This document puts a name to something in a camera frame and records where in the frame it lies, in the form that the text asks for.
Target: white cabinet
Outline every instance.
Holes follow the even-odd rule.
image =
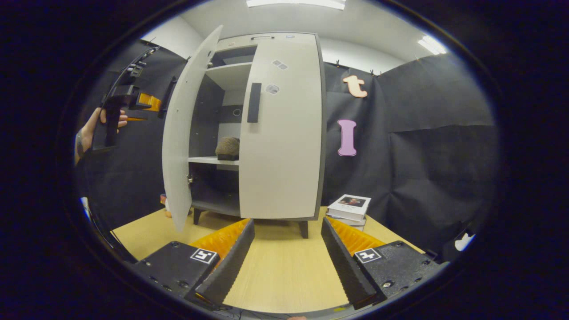
[[[168,106],[163,174],[176,229],[190,207],[316,219],[325,147],[318,36],[272,32],[218,41],[220,31],[191,57]],[[223,136],[240,139],[238,160],[217,160]]]

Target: black curtain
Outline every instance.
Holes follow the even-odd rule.
[[[101,72],[85,100],[77,129],[100,105],[101,98],[109,90],[119,70],[151,46],[154,45],[143,41],[133,43]],[[170,80],[172,76],[180,76],[186,60],[160,48],[144,62],[146,66],[134,85],[165,104]],[[160,194],[164,193],[162,135],[165,117],[158,118],[156,112],[147,114],[148,120],[129,121],[120,128],[114,150],[97,155],[87,152],[77,164],[79,188],[88,197],[90,209],[108,229],[115,229],[163,208]]]
[[[372,77],[325,64],[327,155],[323,205],[372,198],[368,215],[424,250],[442,253],[494,194],[498,133],[491,103],[460,59],[429,56]],[[343,78],[368,95],[355,98]],[[337,121],[357,123],[354,157],[341,157]]]

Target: person's hand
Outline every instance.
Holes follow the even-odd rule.
[[[97,119],[100,118],[102,123],[106,123],[106,110],[101,108],[95,109],[87,123],[81,128],[81,145],[83,145],[83,150],[87,151],[91,147],[93,142],[93,134],[95,132],[95,125],[97,124]],[[118,128],[122,128],[126,125],[126,120],[128,116],[124,110],[121,110],[121,115],[118,118]]]

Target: table surface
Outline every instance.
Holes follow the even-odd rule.
[[[255,219],[255,239],[224,303],[253,311],[300,313],[328,309],[348,303],[336,269],[320,235],[326,207],[318,220],[308,222],[308,239],[303,239],[297,222]],[[138,260],[170,241],[189,244],[239,217],[203,212],[198,225],[188,218],[183,232],[174,229],[164,209],[123,225],[114,233]],[[368,216],[364,232],[384,243],[404,241]]]

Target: stack of books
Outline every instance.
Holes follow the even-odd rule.
[[[345,194],[328,206],[327,215],[363,231],[371,198]]]

